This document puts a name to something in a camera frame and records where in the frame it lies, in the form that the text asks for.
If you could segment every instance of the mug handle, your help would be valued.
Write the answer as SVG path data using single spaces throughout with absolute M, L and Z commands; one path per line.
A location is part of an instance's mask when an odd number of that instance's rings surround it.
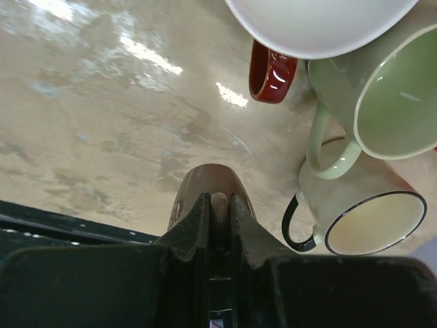
M 313 235 L 311 235 L 311 237 L 309 237 L 306 241 L 300 243 L 293 241 L 290 237 L 290 223 L 292 222 L 293 214 L 299 205 L 297 197 L 298 193 L 288 204 L 288 207 L 285 210 L 284 216 L 282 218 L 282 237 L 285 239 L 287 244 L 295 251 L 309 251 L 315 247 Z
M 298 60 L 277 53 L 253 41 L 249 90 L 253 99 L 279 104 L 292 84 Z
M 323 136 L 328 123 L 331 119 L 328 108 L 319 102 L 315 111 L 313 125 L 309 133 L 309 144 L 307 148 L 307 161 L 311 171 L 319 178 L 325 180 L 336 179 L 345 174 L 356 162 L 361 154 L 361 147 L 355 138 L 350 136 L 346 131 L 346 146 L 334 161 L 328 167 L 322 167 L 320 164 L 320 148 L 322 147 Z

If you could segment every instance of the enamel mug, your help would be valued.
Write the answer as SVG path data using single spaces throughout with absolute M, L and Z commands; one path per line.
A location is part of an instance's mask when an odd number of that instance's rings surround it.
M 322 146 L 325 163 L 336 159 L 345 140 Z M 318 244 L 334 254 L 367 255 L 404 240 L 422 222 L 427 204 L 384 161 L 362 153 L 340 178 L 325 180 L 311 171 L 308 161 L 300 169 L 300 191 L 288 206 L 282 233 L 296 251 L 309 251 Z M 312 236 L 301 243 L 290 238 L 290 221 L 298 204 L 307 203 L 315 225 Z
M 367 46 L 309 62 L 319 100 L 307 148 L 315 175 L 338 178 L 362 151 L 391 160 L 437 146 L 436 6 L 435 1 L 421 1 Z M 346 131 L 346 144 L 336 159 L 323 165 L 320 146 L 332 117 Z

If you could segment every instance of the white mug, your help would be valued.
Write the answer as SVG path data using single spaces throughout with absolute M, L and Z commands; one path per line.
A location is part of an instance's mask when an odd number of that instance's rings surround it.
M 382 35 L 418 0 L 226 0 L 241 25 L 282 55 L 320 59 L 353 51 Z
M 344 139 L 322 146 L 325 163 L 335 160 Z M 427 204 L 384 161 L 362 153 L 355 165 L 335 180 L 315 176 L 305 161 L 298 177 L 300 191 L 290 202 L 282 223 L 288 245 L 309 251 L 324 243 L 334 254 L 367 255 L 405 239 L 422 222 Z M 312 236 L 297 243 L 290 238 L 292 215 L 306 202 L 315 225 Z

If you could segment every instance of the black mug handle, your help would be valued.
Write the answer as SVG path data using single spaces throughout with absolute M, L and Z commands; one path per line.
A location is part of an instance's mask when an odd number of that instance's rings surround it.
M 309 237 L 306 241 L 297 243 L 290 237 L 290 223 L 292 222 L 292 217 L 296 209 L 298 208 L 299 202 L 296 195 L 293 197 L 292 201 L 288 204 L 285 210 L 284 216 L 282 218 L 282 237 L 284 237 L 287 244 L 295 251 L 309 251 L 315 247 L 315 241 L 313 235 Z

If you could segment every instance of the mug rim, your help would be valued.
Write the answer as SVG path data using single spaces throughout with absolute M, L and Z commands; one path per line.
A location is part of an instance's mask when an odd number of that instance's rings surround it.
M 423 205 L 423 214 L 422 214 L 422 217 L 417 222 L 416 226 L 413 229 L 411 229 L 411 231 L 409 233 L 407 233 L 403 238 L 399 239 L 398 241 L 395 241 L 394 243 L 390 244 L 389 246 L 386 246 L 386 247 L 384 247 L 384 248 L 382 248 L 382 249 L 380 249 L 378 251 L 372 251 L 372 252 L 369 252 L 369 253 L 364 253 L 364 254 L 359 254 L 359 255 L 348 255 L 348 254 L 338 253 L 334 249 L 332 249 L 332 247 L 329 245 L 328 238 L 329 238 L 329 235 L 330 235 L 332 229 L 335 227 L 335 225 L 338 223 L 338 221 L 340 221 L 340 219 L 342 219 L 345 215 L 350 213 L 352 210 L 354 210 L 358 206 L 363 205 L 364 203 L 370 202 L 372 200 L 375 200 L 376 198 L 384 197 L 384 196 L 388 196 L 388 195 L 411 195 L 411 196 L 415 196 L 416 198 L 418 198 L 422 202 L 422 205 Z M 386 192 L 386 193 L 380 193 L 378 195 L 375 195 L 375 196 L 372 196 L 370 198 L 367 198 L 366 200 L 362 200 L 361 202 L 353 205 L 352 207 L 350 207 L 349 209 L 347 209 L 343 213 L 341 213 L 338 216 L 338 218 L 335 219 L 333 224 L 330 225 L 330 227 L 328 229 L 328 232 L 326 233 L 326 236 L 324 238 L 324 244 L 325 244 L 326 248 L 329 251 L 331 251 L 334 254 L 341 255 L 341 256 L 367 256 L 367 255 L 372 255 L 372 254 L 379 253 L 380 251 L 384 251 L 384 250 L 386 250 L 386 249 L 388 249 L 388 248 L 390 248 L 390 247 L 400 243 L 401 241 L 406 239 L 408 236 L 410 236 L 414 231 L 416 231 L 416 229 L 422 224 L 422 222 L 423 222 L 423 220 L 424 220 L 424 218 L 426 216 L 427 209 L 428 209 L 428 205 L 426 203 L 425 198 L 422 195 L 420 195 L 419 193 L 416 193 L 414 191 L 389 191 L 389 192 Z
M 415 33 L 413 33 L 411 36 L 409 36 L 408 38 L 406 38 L 399 46 L 397 46 L 393 51 L 391 51 L 382 61 L 381 63 L 379 63 L 379 65 L 376 67 L 376 69 L 370 74 L 369 78 L 366 81 L 366 84 L 364 84 L 363 89 L 360 92 L 360 95 L 358 97 L 358 100 L 355 104 L 355 109 L 354 109 L 354 126 L 353 126 L 353 133 L 354 133 L 354 137 L 355 140 L 357 140 L 359 146 L 361 147 L 361 149 L 368 155 L 375 157 L 376 159 L 382 159 L 382 160 L 392 160 L 392 159 L 408 159 L 410 157 L 422 154 L 424 152 L 427 152 L 428 150 L 431 150 L 432 148 L 437 146 L 437 142 L 433 143 L 432 145 L 428 146 L 428 147 L 422 147 L 414 152 L 409 152 L 408 154 L 401 154 L 401 155 L 384 155 L 384 154 L 380 154 L 377 152 L 374 152 L 372 150 L 370 150 L 363 142 L 363 140 L 361 139 L 359 133 L 358 133 L 358 116 L 359 116 L 359 111 L 361 108 L 361 105 L 363 103 L 363 99 L 365 97 L 365 94 L 369 91 L 370 85 L 373 83 L 373 81 L 375 80 L 376 76 L 378 75 L 378 73 L 381 71 L 382 66 L 381 64 L 387 62 L 388 60 L 390 60 L 391 58 L 393 58 L 393 56 L 395 56 L 396 54 L 398 54 L 400 51 L 402 51 L 402 49 L 404 49 L 406 46 L 408 46 L 411 42 L 415 41 L 416 39 L 420 38 L 421 36 L 424 36 L 426 33 L 429 33 L 431 31 L 435 31 L 437 30 L 437 22 L 429 25 L 427 27 L 424 27 L 418 31 L 416 31 Z

